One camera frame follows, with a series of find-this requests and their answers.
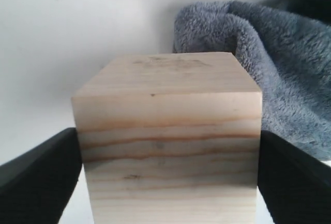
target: blue-gray towel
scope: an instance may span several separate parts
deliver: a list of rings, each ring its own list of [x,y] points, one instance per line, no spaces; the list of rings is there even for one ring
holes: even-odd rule
[[[262,89],[262,128],[331,159],[330,26],[262,5],[196,3],[178,14],[173,49],[232,52]]]

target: wood grain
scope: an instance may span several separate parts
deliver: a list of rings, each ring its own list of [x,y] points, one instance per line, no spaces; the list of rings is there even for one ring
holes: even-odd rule
[[[262,95],[231,54],[119,58],[72,105],[95,224],[254,223]]]

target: wood cube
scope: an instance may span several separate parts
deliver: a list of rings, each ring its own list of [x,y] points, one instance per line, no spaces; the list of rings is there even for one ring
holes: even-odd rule
[[[254,223],[262,94],[232,54],[121,57],[72,106],[95,224]]]

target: white background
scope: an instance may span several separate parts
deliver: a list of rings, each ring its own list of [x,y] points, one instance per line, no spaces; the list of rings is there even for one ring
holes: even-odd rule
[[[74,126],[70,96],[112,58],[171,52],[195,1],[214,0],[0,0],[0,165]],[[83,173],[60,223],[93,223]]]

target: top face of block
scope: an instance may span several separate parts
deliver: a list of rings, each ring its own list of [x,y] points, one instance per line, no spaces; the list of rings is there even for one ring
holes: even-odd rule
[[[260,92],[231,53],[133,55],[111,61],[74,97]]]

